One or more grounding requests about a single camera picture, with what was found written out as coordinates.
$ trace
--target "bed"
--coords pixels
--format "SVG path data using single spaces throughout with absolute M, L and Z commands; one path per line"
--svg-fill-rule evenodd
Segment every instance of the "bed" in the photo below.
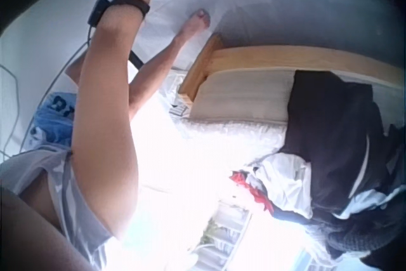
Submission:
M 230 166 L 277 151 L 284 144 L 295 70 L 329 70 L 345 81 L 371 84 L 384 130 L 405 124 L 403 69 L 325 48 L 224 48 L 214 34 L 178 90 L 190 109 L 183 129 L 230 155 Z

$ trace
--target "wooden bed frame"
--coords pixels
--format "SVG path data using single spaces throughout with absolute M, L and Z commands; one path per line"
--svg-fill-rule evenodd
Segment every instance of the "wooden bed frame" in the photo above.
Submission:
M 304 46 L 256 46 L 224 49 L 214 34 L 200 52 L 179 88 L 189 107 L 200 85 L 213 73 L 235 69 L 335 70 L 404 88 L 404 70 L 354 53 Z

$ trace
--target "black wristband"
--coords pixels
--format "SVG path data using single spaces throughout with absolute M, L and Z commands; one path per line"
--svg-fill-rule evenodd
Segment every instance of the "black wristband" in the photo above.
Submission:
M 145 15 L 150 11 L 150 6 L 144 0 L 113 0 L 110 3 L 111 6 L 122 4 L 128 4 L 129 6 L 135 6 L 138 8 L 142 13 L 143 18 L 145 18 Z

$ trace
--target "person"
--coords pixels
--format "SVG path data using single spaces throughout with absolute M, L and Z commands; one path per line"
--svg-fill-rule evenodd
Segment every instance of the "person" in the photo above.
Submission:
M 105 243 L 124 237 L 138 195 L 130 121 L 210 19 L 204 10 L 196 12 L 128 84 L 128 55 L 142 21 L 134 6 L 104 12 L 87 52 L 66 70 L 78 85 L 77 101 L 67 93 L 48 97 L 35 114 L 32 135 L 43 133 L 36 149 L 0 165 L 7 232 L 1 256 L 9 269 L 24 270 L 26 256 L 29 270 L 37 270 L 35 263 L 41 270 L 87 270 L 77 253 L 102 269 Z

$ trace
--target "black cable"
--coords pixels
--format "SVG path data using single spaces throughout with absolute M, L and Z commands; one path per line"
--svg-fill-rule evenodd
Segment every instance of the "black cable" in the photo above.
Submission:
M 17 115 L 13 124 L 13 127 L 11 129 L 10 135 L 8 136 L 6 143 L 4 144 L 3 151 L 0 151 L 3 154 L 3 162 L 4 162 L 4 157 L 10 158 L 8 154 L 6 154 L 6 148 L 11 140 L 11 137 L 14 134 L 15 128 L 17 126 L 18 119 L 20 118 L 20 90 L 18 89 L 18 79 L 17 76 L 15 76 L 10 70 L 8 70 L 4 65 L 0 64 L 0 68 L 2 68 L 4 71 L 6 71 L 15 81 L 15 91 L 16 91 L 16 101 L 17 101 Z
M 88 31 L 88 48 L 90 47 L 90 40 L 91 40 L 91 38 L 90 38 L 90 34 L 91 34 L 91 28 L 92 28 L 92 26 L 90 26 L 90 27 L 89 27 L 89 31 Z
M 53 79 L 51 85 L 50 85 L 50 86 L 48 87 L 48 89 L 46 90 L 45 94 L 44 94 L 43 97 L 41 98 L 41 101 L 39 102 L 39 104 L 38 104 L 38 106 L 37 106 L 36 109 L 38 109 L 38 108 L 43 104 L 43 101 L 45 100 L 45 98 L 46 98 L 46 96 L 48 95 L 48 93 L 51 91 L 53 85 L 56 83 L 56 81 L 58 80 L 58 78 L 60 77 L 60 75 L 62 74 L 62 72 L 65 71 L 65 69 L 69 66 L 69 64 L 71 63 L 71 61 L 76 57 L 76 55 L 77 55 L 80 51 L 82 51 L 83 47 L 85 47 L 87 44 L 89 44 L 89 41 L 88 41 L 88 40 L 87 40 L 86 42 L 84 42 L 84 43 L 82 44 L 82 46 L 80 46 L 79 49 L 69 58 L 69 60 L 67 61 L 67 63 L 62 67 L 61 71 L 59 71 L 59 73 L 58 73 L 58 74 L 56 75 L 56 77 Z M 31 121 L 30 121 L 30 123 L 29 123 L 29 125 L 28 125 L 28 127 L 27 127 L 27 130 L 26 130 L 26 132 L 25 132 L 25 134 L 24 134 L 24 138 L 23 138 L 23 141 L 22 141 L 21 146 L 20 146 L 20 152 L 23 150 L 23 145 L 24 145 L 24 143 L 25 143 L 25 141 L 26 141 L 26 139 L 27 139 L 27 137 L 28 137 L 28 132 L 30 131 L 30 127 L 31 127 L 33 121 L 34 121 L 34 116 L 32 116 L 32 119 L 31 119 Z

